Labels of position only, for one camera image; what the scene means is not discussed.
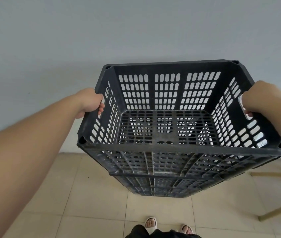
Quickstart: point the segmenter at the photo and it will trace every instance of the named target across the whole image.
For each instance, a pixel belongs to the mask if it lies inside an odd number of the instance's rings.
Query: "tile floor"
[[[281,172],[281,159],[257,171]],[[281,216],[257,220],[280,206],[281,179],[243,174],[185,199],[145,197],[87,155],[59,154],[4,237],[122,238],[155,216],[162,231],[187,223],[202,238],[281,238]]]

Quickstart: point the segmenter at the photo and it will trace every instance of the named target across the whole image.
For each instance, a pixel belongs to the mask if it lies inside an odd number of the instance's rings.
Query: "plastic crate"
[[[238,61],[106,65],[78,146],[133,193],[187,197],[281,157],[272,124],[243,112],[253,84]]]

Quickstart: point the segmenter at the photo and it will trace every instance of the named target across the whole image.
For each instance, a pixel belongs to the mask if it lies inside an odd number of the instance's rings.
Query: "wooden stool leg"
[[[262,176],[262,177],[281,177],[279,172],[250,172],[251,176]]]
[[[276,209],[276,210],[273,210],[271,212],[268,212],[265,215],[258,216],[258,219],[259,219],[259,221],[264,221],[264,220],[267,220],[267,219],[272,218],[274,216],[278,216],[280,214],[281,214],[281,207]]]

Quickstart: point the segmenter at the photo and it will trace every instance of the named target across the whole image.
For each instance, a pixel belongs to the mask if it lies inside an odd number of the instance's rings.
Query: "white slipper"
[[[146,227],[145,227],[145,224],[147,223],[147,221],[148,221],[149,219],[154,219],[154,220],[155,220],[155,226],[146,228]],[[148,232],[149,234],[153,233],[153,232],[157,229],[157,220],[156,220],[155,217],[149,217],[149,218],[145,221],[145,224],[144,224],[144,227],[145,227],[145,229],[147,230],[147,232]]]
[[[186,234],[185,232],[183,232],[183,227],[184,227],[184,226],[188,226],[188,229],[191,229],[191,233],[194,234],[194,230],[193,230],[189,225],[186,225],[186,224],[182,225],[182,227],[181,227],[181,233]]]

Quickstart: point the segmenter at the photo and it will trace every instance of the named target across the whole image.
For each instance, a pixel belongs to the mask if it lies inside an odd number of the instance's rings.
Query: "foot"
[[[148,219],[145,223],[145,228],[152,228],[156,225],[156,222],[153,218]]]
[[[187,234],[187,235],[193,234],[192,229],[191,229],[189,226],[187,226],[187,225],[184,225],[184,226],[182,227],[182,232],[185,233],[185,234]]]

